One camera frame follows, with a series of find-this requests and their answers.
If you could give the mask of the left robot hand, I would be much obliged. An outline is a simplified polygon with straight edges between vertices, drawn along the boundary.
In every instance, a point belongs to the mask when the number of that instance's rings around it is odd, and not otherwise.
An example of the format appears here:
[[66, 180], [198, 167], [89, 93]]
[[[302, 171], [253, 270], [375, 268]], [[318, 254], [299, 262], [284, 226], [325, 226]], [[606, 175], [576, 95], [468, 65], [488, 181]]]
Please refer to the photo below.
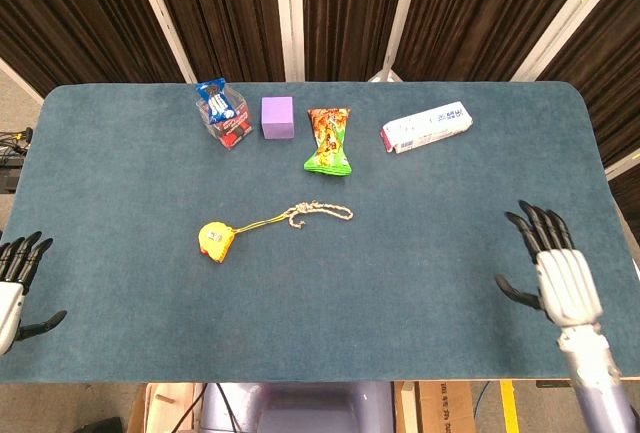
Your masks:
[[16, 342], [53, 330], [67, 315], [66, 310], [61, 310], [46, 321], [22, 325], [26, 296], [44, 253], [53, 244], [52, 238], [41, 240], [41, 236], [42, 232], [36, 231], [1, 245], [1, 355]]

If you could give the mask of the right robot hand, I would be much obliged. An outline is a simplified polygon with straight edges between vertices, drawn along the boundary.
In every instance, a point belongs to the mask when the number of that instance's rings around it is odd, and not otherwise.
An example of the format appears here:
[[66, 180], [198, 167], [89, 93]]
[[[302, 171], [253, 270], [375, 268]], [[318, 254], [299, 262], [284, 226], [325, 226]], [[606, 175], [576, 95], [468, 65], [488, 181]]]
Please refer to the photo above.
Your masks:
[[559, 328], [594, 325], [603, 313], [595, 282], [584, 254], [575, 247], [564, 219], [551, 209], [524, 200], [523, 215], [505, 213], [515, 225], [535, 268], [535, 294], [516, 289], [503, 275], [494, 277], [511, 301], [542, 311]]

